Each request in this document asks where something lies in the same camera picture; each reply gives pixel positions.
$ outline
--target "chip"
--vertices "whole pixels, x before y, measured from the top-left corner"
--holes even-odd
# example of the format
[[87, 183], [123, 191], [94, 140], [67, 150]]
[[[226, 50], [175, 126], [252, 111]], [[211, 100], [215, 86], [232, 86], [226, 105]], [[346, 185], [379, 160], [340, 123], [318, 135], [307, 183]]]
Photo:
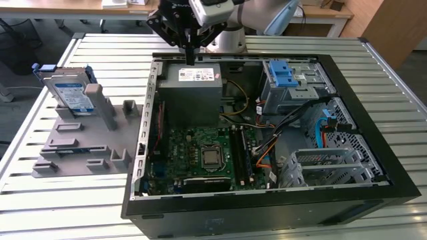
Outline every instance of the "chip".
[[202, 167], [208, 172], [215, 172], [223, 165], [223, 150], [218, 144], [207, 144], [200, 148]]
[[203, 152], [203, 162], [206, 165], [220, 164], [219, 152], [216, 150]]

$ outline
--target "blue drive latch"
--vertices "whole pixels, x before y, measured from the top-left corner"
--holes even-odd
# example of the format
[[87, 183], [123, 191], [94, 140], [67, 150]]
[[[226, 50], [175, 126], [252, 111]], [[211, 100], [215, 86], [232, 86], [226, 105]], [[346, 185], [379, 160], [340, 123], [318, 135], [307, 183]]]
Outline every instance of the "blue drive latch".
[[276, 87], [298, 87], [300, 85], [294, 79], [292, 68], [290, 68], [287, 61], [271, 59], [270, 71]]

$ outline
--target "blue cable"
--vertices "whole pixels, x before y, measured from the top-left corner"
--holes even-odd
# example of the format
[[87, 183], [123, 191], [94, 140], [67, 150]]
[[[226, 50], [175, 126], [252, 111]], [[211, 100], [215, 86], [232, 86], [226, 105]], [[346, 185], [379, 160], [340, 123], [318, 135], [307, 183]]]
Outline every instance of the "blue cable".
[[328, 121], [328, 119], [326, 117], [320, 117], [318, 119], [318, 121], [315, 122], [315, 141], [318, 143], [319, 148], [323, 148], [323, 142], [322, 142], [322, 132], [320, 132], [320, 128], [322, 128], [322, 121]]

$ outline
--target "white box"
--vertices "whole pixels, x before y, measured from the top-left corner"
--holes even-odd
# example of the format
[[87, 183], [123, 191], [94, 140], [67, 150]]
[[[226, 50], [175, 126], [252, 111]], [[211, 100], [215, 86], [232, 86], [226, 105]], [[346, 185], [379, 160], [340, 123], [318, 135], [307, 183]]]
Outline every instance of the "white box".
[[148, 3], [148, 0], [127, 0], [130, 4], [136, 4], [136, 5], [146, 5]]
[[126, 0], [102, 0], [102, 9], [124, 9], [128, 7]]

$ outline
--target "blue tab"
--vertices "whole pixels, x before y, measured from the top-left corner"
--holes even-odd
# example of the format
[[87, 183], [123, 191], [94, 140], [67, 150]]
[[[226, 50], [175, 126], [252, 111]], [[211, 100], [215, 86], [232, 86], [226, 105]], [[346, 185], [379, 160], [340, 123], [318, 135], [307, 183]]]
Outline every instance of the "blue tab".
[[56, 65], [43, 65], [42, 67], [40, 67], [40, 65], [39, 65], [39, 63], [35, 63], [32, 66], [31, 66], [31, 68], [32, 68], [32, 73], [34, 73], [34, 75], [36, 76], [36, 78], [39, 79], [39, 81], [40, 81], [40, 83], [43, 84], [43, 81], [42, 81], [42, 78], [40, 78], [40, 76], [39, 76], [39, 73], [54, 73], [55, 72], [55, 70], [56, 70]]
[[294, 79], [292, 69], [287, 61], [270, 60], [270, 71], [275, 81], [276, 87], [298, 87], [299, 82]]
[[332, 116], [327, 109], [323, 109], [322, 111], [323, 111], [327, 118], [336, 119], [336, 116]]
[[43, 65], [39, 70], [43, 73], [52, 73], [56, 70], [56, 65], [54, 65], [54, 64]]

